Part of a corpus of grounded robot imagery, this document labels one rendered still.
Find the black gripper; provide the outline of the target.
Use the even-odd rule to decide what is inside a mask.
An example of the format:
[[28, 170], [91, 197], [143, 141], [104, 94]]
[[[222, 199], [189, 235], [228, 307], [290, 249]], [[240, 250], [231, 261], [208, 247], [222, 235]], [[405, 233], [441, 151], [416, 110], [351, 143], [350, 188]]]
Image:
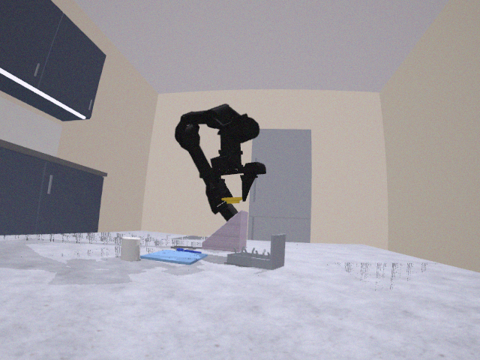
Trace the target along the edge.
[[260, 174], [266, 174], [266, 166], [263, 163], [252, 162], [242, 165], [241, 155], [243, 155], [243, 151], [241, 151], [240, 145], [223, 145], [220, 147], [220, 150], [218, 150], [218, 154], [223, 153], [223, 155], [227, 155], [227, 152], [234, 150], [236, 150], [238, 154], [239, 167], [234, 167], [233, 165], [228, 169], [216, 170], [212, 170], [212, 167], [209, 167], [199, 171], [199, 177], [201, 179], [207, 179], [207, 181], [210, 181], [214, 185], [221, 203], [224, 202], [222, 198], [224, 198], [225, 194], [225, 179], [221, 178], [221, 176], [244, 173], [244, 175], [240, 175], [240, 177], [242, 181], [242, 201], [245, 202], [254, 179], [258, 178]]

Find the white cylinder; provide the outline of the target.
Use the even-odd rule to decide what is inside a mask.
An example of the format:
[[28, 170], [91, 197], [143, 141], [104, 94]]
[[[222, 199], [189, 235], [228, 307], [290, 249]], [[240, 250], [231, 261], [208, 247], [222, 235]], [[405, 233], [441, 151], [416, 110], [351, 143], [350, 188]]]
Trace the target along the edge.
[[[122, 238], [122, 237], [121, 237]], [[123, 237], [121, 241], [121, 260], [137, 261], [140, 260], [141, 238]]]

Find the yellow plate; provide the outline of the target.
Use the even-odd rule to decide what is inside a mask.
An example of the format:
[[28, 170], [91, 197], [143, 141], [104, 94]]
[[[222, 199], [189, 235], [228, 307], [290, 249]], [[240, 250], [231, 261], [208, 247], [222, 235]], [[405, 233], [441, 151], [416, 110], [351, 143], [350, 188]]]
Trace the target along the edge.
[[226, 204], [239, 203], [239, 201], [242, 200], [242, 197], [222, 198], [222, 200], [226, 201]]

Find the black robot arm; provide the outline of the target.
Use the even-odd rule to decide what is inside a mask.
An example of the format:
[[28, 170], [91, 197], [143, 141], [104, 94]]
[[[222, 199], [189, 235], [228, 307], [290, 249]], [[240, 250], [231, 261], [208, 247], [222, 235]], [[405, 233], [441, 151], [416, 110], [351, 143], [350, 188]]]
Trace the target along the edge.
[[[239, 115], [229, 104], [182, 115], [175, 127], [175, 139], [181, 148], [190, 153], [199, 172], [203, 168], [210, 167], [200, 146], [199, 124], [207, 124], [208, 127], [219, 130], [217, 135], [220, 136], [220, 147], [225, 145], [241, 146], [241, 143], [258, 137], [260, 134], [260, 126], [254, 118], [248, 117], [247, 113]], [[212, 170], [225, 170], [233, 165], [239, 167], [239, 156], [236, 150], [228, 151], [226, 155], [221, 153], [220, 156], [213, 157], [210, 161]], [[202, 180], [205, 182], [205, 194], [211, 212], [215, 215], [220, 212], [227, 222], [238, 211], [232, 203], [227, 204], [225, 201], [224, 203], [220, 201], [215, 186], [210, 181], [207, 181], [206, 178]]]

